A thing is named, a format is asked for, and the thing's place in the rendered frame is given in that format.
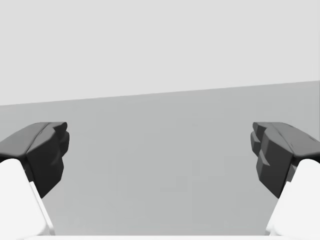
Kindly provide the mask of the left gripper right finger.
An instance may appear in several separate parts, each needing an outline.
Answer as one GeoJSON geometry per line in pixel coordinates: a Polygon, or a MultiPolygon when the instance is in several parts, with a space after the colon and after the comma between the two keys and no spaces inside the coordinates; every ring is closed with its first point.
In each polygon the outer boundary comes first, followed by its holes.
{"type": "Polygon", "coordinates": [[[283,122],[254,122],[259,181],[278,199],[269,236],[320,236],[320,141],[283,122]]]}

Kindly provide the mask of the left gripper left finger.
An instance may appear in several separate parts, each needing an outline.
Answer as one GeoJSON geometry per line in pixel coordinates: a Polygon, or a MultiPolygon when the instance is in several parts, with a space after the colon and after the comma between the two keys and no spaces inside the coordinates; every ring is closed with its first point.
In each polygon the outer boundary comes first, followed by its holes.
{"type": "Polygon", "coordinates": [[[60,182],[66,122],[36,122],[0,141],[0,236],[55,235],[43,198],[60,182]]]}

